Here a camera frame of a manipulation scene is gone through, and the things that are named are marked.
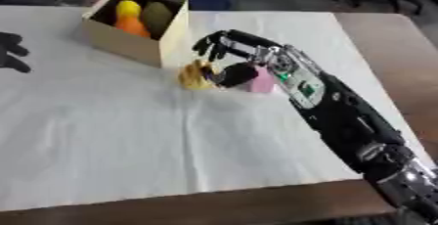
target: robotic arm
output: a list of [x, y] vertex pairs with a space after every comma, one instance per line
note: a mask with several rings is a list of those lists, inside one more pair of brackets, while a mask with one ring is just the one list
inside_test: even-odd
[[[237, 49], [238, 43], [252, 47], [254, 52]], [[330, 149], [362, 174], [388, 203], [416, 213], [429, 224], [438, 224], [437, 175], [419, 162], [400, 131], [306, 54], [291, 45], [237, 30], [215, 32], [194, 46], [200, 56], [208, 50], [210, 62], [223, 59], [227, 53], [246, 62], [218, 74], [203, 67], [204, 78], [233, 87], [256, 77], [254, 66], [266, 67]]]

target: pink object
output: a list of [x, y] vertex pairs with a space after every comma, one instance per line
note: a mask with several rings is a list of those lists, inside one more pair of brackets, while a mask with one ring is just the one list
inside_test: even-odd
[[264, 67], [256, 67], [258, 76], [250, 82], [249, 91], [254, 93], [271, 93], [274, 88], [274, 78]]

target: yellow object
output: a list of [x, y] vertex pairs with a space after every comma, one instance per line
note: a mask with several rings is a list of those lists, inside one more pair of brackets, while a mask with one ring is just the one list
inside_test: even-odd
[[117, 4], [115, 13], [118, 20], [124, 17], [139, 18], [140, 14], [142, 13], [142, 7], [140, 7], [140, 5], [134, 1], [123, 0]]
[[214, 87], [214, 84], [202, 76], [200, 71], [203, 67], [211, 67], [210, 63], [196, 59], [191, 64], [185, 66], [178, 75], [178, 81], [185, 89], [207, 89]]
[[128, 33], [140, 35], [143, 37], [150, 37], [146, 28], [143, 26], [142, 22], [135, 17], [124, 17], [119, 20], [114, 25], [115, 27], [122, 29]]

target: wooden table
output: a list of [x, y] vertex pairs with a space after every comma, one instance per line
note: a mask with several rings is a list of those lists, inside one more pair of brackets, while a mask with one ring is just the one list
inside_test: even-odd
[[[438, 52], [399, 15], [337, 14], [401, 113], [438, 158]], [[265, 224], [390, 212], [360, 180], [0, 212], [0, 224]]]

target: yellow ball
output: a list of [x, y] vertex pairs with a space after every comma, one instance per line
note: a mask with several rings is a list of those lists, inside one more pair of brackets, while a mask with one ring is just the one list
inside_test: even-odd
[[141, 12], [142, 7], [140, 7], [140, 5], [131, 0], [123, 0], [119, 2], [117, 4], [117, 7], [115, 8], [115, 13], [118, 19], [124, 17], [138, 18], [140, 17]]

